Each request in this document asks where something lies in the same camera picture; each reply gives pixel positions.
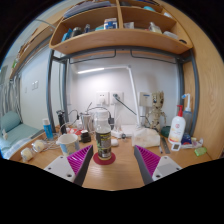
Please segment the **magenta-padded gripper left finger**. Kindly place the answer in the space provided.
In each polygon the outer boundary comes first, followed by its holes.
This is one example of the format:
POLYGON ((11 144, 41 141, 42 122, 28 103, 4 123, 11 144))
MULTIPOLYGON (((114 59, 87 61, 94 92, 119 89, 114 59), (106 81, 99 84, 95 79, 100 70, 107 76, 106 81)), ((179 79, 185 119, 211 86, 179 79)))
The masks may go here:
POLYGON ((44 170, 78 186, 82 186, 92 156, 93 146, 88 145, 68 157, 57 157, 44 170))

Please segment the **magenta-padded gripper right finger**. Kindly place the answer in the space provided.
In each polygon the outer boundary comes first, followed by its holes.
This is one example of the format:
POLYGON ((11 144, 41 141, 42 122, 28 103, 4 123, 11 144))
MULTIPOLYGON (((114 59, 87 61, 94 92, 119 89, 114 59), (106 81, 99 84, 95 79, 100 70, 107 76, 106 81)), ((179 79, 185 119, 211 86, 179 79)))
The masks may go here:
POLYGON ((181 167, 169 156, 159 157, 138 145, 134 146, 134 156, 145 185, 181 170, 181 167))

